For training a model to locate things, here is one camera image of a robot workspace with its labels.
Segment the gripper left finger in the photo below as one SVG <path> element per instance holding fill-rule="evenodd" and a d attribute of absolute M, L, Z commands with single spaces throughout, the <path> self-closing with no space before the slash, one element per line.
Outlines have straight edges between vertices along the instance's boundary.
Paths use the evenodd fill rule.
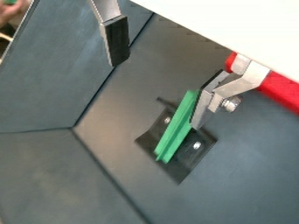
<path fill-rule="evenodd" d="M 97 18 L 108 63 L 112 67 L 116 67 L 129 57 L 126 16 L 121 14 L 117 0 L 88 0 L 88 2 Z"/>

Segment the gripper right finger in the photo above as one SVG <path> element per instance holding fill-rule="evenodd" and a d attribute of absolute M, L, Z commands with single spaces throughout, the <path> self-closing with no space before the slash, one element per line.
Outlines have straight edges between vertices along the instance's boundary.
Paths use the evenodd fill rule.
<path fill-rule="evenodd" d="M 197 130 L 220 108 L 232 112 L 240 104 L 238 95 L 257 88 L 268 74 L 265 66 L 241 54 L 232 53 L 225 60 L 225 70 L 200 88 L 190 126 Z"/>

